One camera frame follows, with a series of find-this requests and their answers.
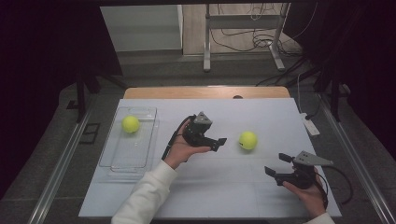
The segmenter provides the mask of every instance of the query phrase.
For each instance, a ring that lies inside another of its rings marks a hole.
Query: wall
[[[101,7],[114,49],[181,49],[179,6]]]

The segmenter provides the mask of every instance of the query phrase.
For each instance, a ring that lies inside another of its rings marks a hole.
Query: metal frame
[[[73,154],[78,145],[78,140],[84,132],[84,128],[90,118],[92,108],[94,102],[96,101],[96,94],[90,97],[89,107],[87,112],[84,114],[80,123],[78,123],[67,142],[66,147],[64,148],[64,152],[61,155],[60,159],[56,163],[56,166],[49,177],[49,181],[47,182],[46,187],[44,187],[43,192],[38,199],[37,204],[35,205],[35,209],[33,210],[32,215],[29,218],[29,224],[38,224],[43,223],[48,211],[50,210],[50,206],[52,204],[53,199],[55,198],[55,194],[58,191],[59,186],[64,179],[64,174],[66,173],[67,167],[73,157]]]
[[[336,118],[332,115],[326,97],[322,97],[320,94],[318,97],[322,100],[322,109],[325,112],[325,115],[334,130],[335,135],[337,136],[340,144],[342,145],[346,156],[351,163],[353,169],[355,170],[361,184],[366,190],[367,195],[369,196],[375,211],[377,212],[379,218],[382,223],[394,224],[396,223],[395,217],[392,214],[389,205],[382,195],[378,185],[374,182],[367,168],[365,167],[361,157],[359,156],[356,148],[353,146],[352,142],[349,140],[347,133],[344,131],[343,125],[341,122],[337,121]]]
[[[286,14],[290,3],[285,3],[280,15],[262,15],[253,21],[249,15],[210,15],[209,4],[206,4],[205,14],[205,49],[204,71],[210,71],[210,39],[211,29],[276,29],[274,39],[269,45],[269,50],[274,58],[278,71],[285,71],[285,65],[279,57],[277,42],[283,30]]]

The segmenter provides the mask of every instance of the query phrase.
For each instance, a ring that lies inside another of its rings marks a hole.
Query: electronic device
[[[210,147],[210,150],[218,151],[219,147],[223,146],[227,141],[227,138],[220,138],[218,140],[215,140],[205,137],[205,132],[209,130],[213,122],[205,115],[203,111],[201,111],[198,116],[188,116],[180,123],[177,130],[172,135],[171,140],[169,141],[168,146],[165,149],[165,152],[163,153],[163,160],[168,155],[169,150],[172,147],[180,128],[188,119],[190,120],[190,123],[187,124],[187,126],[185,127],[182,136],[190,146]]]
[[[327,193],[317,181],[318,173],[315,171],[314,166],[331,166],[333,165],[333,162],[306,151],[302,151],[297,157],[291,157],[286,154],[279,153],[279,159],[286,162],[292,162],[294,172],[291,174],[277,174],[276,171],[265,166],[265,173],[273,177],[278,186],[283,186],[283,181],[287,181],[299,189],[308,189],[313,185],[317,186],[322,194],[324,207],[327,208],[329,202],[327,199]]]

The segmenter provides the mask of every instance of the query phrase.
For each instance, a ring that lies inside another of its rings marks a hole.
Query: table leg
[[[269,49],[270,49],[271,54],[274,58],[274,61],[275,61],[278,71],[285,71],[285,65],[282,63],[282,60],[279,57],[277,42],[279,41],[280,34],[282,33],[283,25],[285,24],[286,14],[288,13],[289,5],[290,5],[290,3],[285,3],[285,5],[282,7],[282,10],[280,11],[279,21],[278,21],[278,24],[276,27],[274,40],[272,41],[271,45],[269,46]]]
[[[210,71],[210,14],[209,14],[209,4],[206,4],[206,15],[205,15],[205,50],[204,50],[204,71]]]

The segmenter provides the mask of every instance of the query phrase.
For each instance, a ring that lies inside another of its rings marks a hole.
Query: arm
[[[321,185],[319,176],[317,175],[317,181]],[[295,193],[305,205],[308,210],[309,216],[312,218],[307,224],[333,224],[332,218],[326,212],[323,205],[323,199],[320,190],[315,185],[309,189],[299,189],[289,182],[283,182],[283,186]]]
[[[179,134],[189,122],[180,128]],[[160,206],[165,202],[169,187],[177,177],[175,169],[195,153],[203,153],[210,147],[191,147],[181,135],[177,135],[168,156],[160,161],[158,166],[145,173],[142,179],[134,186],[131,196],[111,219],[113,224],[123,223],[150,223]]]

